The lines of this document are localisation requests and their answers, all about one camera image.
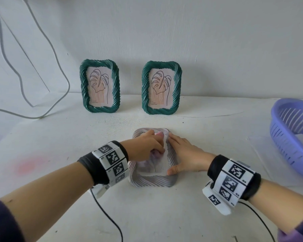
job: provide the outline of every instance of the person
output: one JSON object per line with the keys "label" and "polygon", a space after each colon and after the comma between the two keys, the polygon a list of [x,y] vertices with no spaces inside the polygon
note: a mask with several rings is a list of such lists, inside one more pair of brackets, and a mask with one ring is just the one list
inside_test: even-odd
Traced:
{"label": "person", "polygon": [[[168,141],[180,160],[167,171],[168,175],[208,171],[217,158],[174,134],[169,135]],[[146,160],[153,149],[165,151],[163,138],[153,130],[122,141],[120,145],[129,161]],[[0,242],[37,241],[94,182],[106,182],[101,178],[106,176],[104,169],[94,172],[96,176],[78,161],[1,197]],[[279,241],[303,241],[303,195],[261,179],[259,188],[248,201],[279,228]]]}

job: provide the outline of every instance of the hand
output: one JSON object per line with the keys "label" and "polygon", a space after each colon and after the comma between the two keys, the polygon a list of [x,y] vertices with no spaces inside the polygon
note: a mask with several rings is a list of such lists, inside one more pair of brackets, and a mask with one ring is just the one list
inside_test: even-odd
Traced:
{"label": "hand", "polygon": [[165,152],[164,138],[155,135],[154,130],[149,130],[139,137],[120,142],[126,149],[129,161],[148,160],[151,150],[157,149],[161,154]]}
{"label": "hand", "polygon": [[181,163],[169,168],[167,175],[174,175],[181,171],[207,171],[216,156],[192,145],[186,138],[180,138],[172,133],[169,134],[168,141]]}

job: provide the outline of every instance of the red stain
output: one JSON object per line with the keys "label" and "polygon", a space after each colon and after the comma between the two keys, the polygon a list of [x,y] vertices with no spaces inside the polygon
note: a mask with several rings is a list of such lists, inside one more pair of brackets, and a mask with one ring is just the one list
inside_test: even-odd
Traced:
{"label": "red stain", "polygon": [[42,157],[30,157],[19,161],[14,167],[14,172],[17,176],[28,175],[43,163],[45,163],[45,160]]}

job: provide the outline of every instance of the black cable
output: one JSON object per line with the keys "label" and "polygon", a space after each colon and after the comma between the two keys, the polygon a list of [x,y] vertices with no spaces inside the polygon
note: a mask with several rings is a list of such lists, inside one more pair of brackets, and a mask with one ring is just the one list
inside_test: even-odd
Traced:
{"label": "black cable", "polygon": [[95,203],[97,203],[97,205],[100,207],[101,211],[107,216],[107,218],[109,218],[109,220],[117,227],[117,229],[120,232],[121,235],[121,242],[123,242],[123,236],[122,236],[122,232],[121,229],[119,228],[119,226],[115,223],[115,221],[104,211],[104,209],[100,206],[99,202],[97,201],[97,199],[95,198],[93,192],[92,192],[92,188],[90,188],[91,194],[95,200]]}
{"label": "black cable", "polygon": [[258,216],[258,218],[261,220],[261,222],[263,223],[263,225],[265,226],[265,228],[267,229],[267,231],[270,233],[273,241],[276,242],[275,239],[274,239],[274,236],[272,235],[272,233],[270,231],[270,229],[267,227],[266,223],[261,219],[261,217],[258,215],[258,213],[250,205],[248,205],[246,203],[243,203],[241,201],[238,201],[238,203],[243,204],[243,205],[249,207],[249,209],[251,209],[256,214],[256,216]]}

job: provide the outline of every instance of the green picture frame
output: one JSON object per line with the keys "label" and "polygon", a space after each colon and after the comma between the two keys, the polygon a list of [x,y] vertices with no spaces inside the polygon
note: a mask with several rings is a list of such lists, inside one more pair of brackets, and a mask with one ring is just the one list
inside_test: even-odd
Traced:
{"label": "green picture frame", "polygon": [[[94,107],[89,104],[90,96],[88,90],[88,78],[87,70],[89,67],[107,67],[111,69],[111,78],[113,82],[112,87],[112,96],[113,96],[113,105],[111,107],[102,106]],[[86,59],[82,62],[80,66],[80,79],[81,79],[81,89],[83,97],[84,107],[92,113],[114,113],[119,109],[120,106],[120,83],[119,83],[119,69],[115,62],[112,60],[91,60]]]}
{"label": "green picture frame", "polygon": [[[171,69],[174,71],[174,90],[173,90],[173,104],[170,109],[160,108],[153,109],[149,104],[149,73],[151,69]],[[141,99],[142,99],[142,108],[147,114],[174,114],[180,104],[180,94],[181,94],[181,77],[182,69],[177,62],[157,62],[149,61],[145,64],[141,80],[142,80],[142,89],[141,89]]]}

